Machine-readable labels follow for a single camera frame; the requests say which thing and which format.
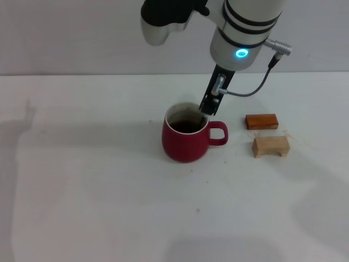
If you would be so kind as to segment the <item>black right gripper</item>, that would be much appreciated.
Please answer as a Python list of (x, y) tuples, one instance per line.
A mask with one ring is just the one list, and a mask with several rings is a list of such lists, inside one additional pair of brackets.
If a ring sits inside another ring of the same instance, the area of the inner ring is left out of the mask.
[(216, 65), (209, 81), (208, 87), (199, 106), (201, 114), (215, 116), (221, 103), (223, 94), (219, 90), (226, 90), (230, 84), (235, 71), (227, 70)]

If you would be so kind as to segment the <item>red ceramic mug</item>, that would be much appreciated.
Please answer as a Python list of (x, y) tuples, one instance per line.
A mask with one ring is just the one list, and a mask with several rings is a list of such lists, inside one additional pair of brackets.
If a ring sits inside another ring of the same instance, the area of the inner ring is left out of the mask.
[(211, 146), (223, 146), (228, 142), (228, 129), (224, 122), (210, 121), (198, 132), (179, 133), (170, 124), (180, 120), (200, 121), (199, 106), (184, 102), (171, 106), (164, 117), (161, 141), (165, 153), (181, 163), (194, 162), (205, 155)]

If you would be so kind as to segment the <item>light wooden spoon rest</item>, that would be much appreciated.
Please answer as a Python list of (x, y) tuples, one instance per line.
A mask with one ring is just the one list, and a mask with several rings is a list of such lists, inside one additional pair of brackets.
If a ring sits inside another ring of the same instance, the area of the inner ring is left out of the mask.
[(255, 158), (261, 158), (267, 154), (286, 157), (290, 151), (290, 144), (285, 136), (256, 137), (252, 143), (252, 151)]

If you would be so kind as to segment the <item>dark coffee liquid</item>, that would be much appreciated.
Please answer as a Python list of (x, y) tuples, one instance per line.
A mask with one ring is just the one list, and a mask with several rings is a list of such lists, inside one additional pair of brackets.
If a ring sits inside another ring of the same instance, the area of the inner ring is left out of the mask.
[(180, 120), (170, 124), (170, 127), (184, 134), (192, 134), (200, 131), (205, 126), (205, 121)]

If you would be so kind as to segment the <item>dark brown wooden block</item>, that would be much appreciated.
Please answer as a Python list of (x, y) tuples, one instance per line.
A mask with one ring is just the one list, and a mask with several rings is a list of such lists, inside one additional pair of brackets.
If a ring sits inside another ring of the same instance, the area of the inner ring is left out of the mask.
[(245, 124), (247, 130), (273, 130), (279, 126), (276, 114), (246, 115)]

